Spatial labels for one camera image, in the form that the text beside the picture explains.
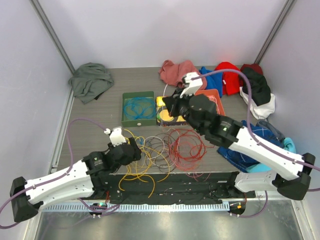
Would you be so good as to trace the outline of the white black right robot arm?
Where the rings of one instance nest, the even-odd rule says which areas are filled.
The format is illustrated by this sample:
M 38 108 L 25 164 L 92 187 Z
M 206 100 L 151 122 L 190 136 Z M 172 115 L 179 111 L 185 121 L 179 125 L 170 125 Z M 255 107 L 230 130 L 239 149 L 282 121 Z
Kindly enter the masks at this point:
M 171 117 L 183 117 L 211 144 L 244 154 L 270 168 L 266 172 L 238 173 L 225 186 L 230 197 L 250 191 L 277 191 L 291 200 L 304 199 L 316 160 L 313 154 L 287 151 L 257 136 L 249 126 L 217 114 L 215 102 L 204 94 L 185 95 L 185 90 L 177 88 L 162 100 Z

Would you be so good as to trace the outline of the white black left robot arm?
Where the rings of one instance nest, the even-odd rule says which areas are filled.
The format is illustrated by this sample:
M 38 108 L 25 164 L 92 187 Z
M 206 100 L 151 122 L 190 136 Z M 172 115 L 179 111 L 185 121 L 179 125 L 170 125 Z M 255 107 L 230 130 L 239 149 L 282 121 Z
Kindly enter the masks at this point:
M 12 181 L 9 192 L 13 220 L 20 223 L 54 204 L 78 198 L 102 199 L 107 192 L 107 176 L 121 166 L 141 159 L 142 151 L 134 138 L 118 146 L 108 144 L 106 151 L 94 151 L 65 168 L 37 179 L 20 176 Z

